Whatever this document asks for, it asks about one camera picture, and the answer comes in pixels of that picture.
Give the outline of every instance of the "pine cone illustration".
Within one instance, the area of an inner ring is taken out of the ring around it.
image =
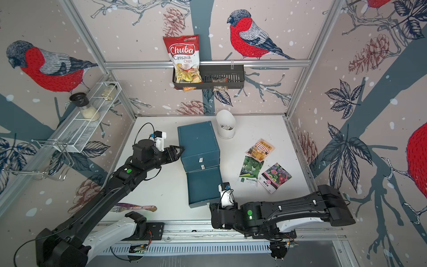
[[[365,44],[359,53],[356,53],[353,61],[348,64],[348,72],[356,71],[356,74],[366,72],[369,69],[374,70],[387,57],[389,53],[389,38],[384,34],[379,34],[378,37],[371,39]]]
[[[190,102],[187,102],[187,103],[181,102],[181,105],[178,107],[179,107],[179,110],[177,109],[175,111],[181,115],[210,113],[206,105],[203,104],[203,102],[200,102],[198,100],[191,100]]]
[[[175,7],[168,7],[163,14],[163,33],[166,37],[179,37],[185,29],[185,17]]]
[[[298,136],[298,140],[308,164],[316,168],[318,156],[316,143],[308,136],[308,132],[304,134],[301,133],[300,136]]]
[[[68,210],[68,213],[78,212],[86,203],[91,201],[101,191],[102,186],[100,186],[100,183],[103,178],[102,175],[94,174],[83,181],[76,189],[76,197],[73,201],[74,206]]]

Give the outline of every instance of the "snack package in basket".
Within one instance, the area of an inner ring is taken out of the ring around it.
[[[175,68],[175,82],[202,82],[199,73],[199,36],[163,37],[170,60]],[[194,87],[184,87],[184,91]]]

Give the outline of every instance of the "blue storage box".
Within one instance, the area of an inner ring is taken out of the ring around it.
[[[190,208],[220,202],[218,185],[222,184],[219,166],[187,173],[188,205]]]
[[[181,161],[186,173],[219,165],[219,146],[212,122],[179,126],[178,140],[185,148]]]

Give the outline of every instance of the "flower seed packet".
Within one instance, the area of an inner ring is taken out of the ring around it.
[[[279,186],[284,182],[291,179],[292,176],[285,171],[278,163],[274,164],[271,168],[263,172],[258,181],[267,189],[270,194],[274,193]]]
[[[240,171],[239,181],[257,185],[258,174],[263,164],[264,162],[258,162],[256,159],[246,156]]]
[[[264,139],[260,139],[254,146],[246,151],[246,154],[256,159],[258,162],[264,161],[264,159],[270,155],[275,149],[270,143]]]

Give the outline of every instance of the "glass jar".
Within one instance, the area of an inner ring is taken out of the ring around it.
[[[101,114],[89,103],[89,99],[85,93],[72,94],[70,101],[79,108],[83,118],[91,120],[91,122],[100,118]]]

